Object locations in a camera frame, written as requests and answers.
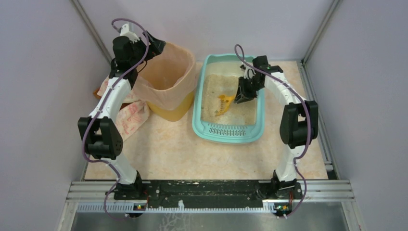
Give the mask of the yellow litter scoop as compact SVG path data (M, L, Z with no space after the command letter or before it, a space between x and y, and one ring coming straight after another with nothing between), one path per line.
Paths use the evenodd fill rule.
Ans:
M219 95L217 98L220 100L220 106L219 106L219 109L217 109L215 116L221 116L229 110L230 105L235 100L235 95L228 96L228 95L222 94L222 95Z

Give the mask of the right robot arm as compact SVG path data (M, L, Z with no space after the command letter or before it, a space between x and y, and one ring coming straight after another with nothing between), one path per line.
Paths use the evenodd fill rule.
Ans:
M277 197L293 196L297 192L297 162L303 158L318 135L318 104L302 97L288 82L279 66L271 66L266 56L248 63L244 58L234 103L240 104L258 97L259 91L272 92L283 106L280 138L284 143L282 159L271 179L272 193Z

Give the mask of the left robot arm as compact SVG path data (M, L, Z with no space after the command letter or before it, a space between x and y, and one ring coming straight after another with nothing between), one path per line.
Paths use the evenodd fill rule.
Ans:
M143 195L139 172L123 154L123 138L115 125L116 117L138 77L137 66L160 55L166 42L145 31L146 42L132 32L121 33L113 40L114 59L108 86L96 108L78 120L82 154L89 163L104 163L116 174L116 183L109 190L116 200Z

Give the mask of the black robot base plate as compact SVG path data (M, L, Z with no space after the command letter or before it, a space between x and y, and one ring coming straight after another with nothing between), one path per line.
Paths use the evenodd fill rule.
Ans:
M116 200L142 200L151 209L260 208L264 200L302 198L300 183L278 190L270 180L151 180L136 185L118 184Z

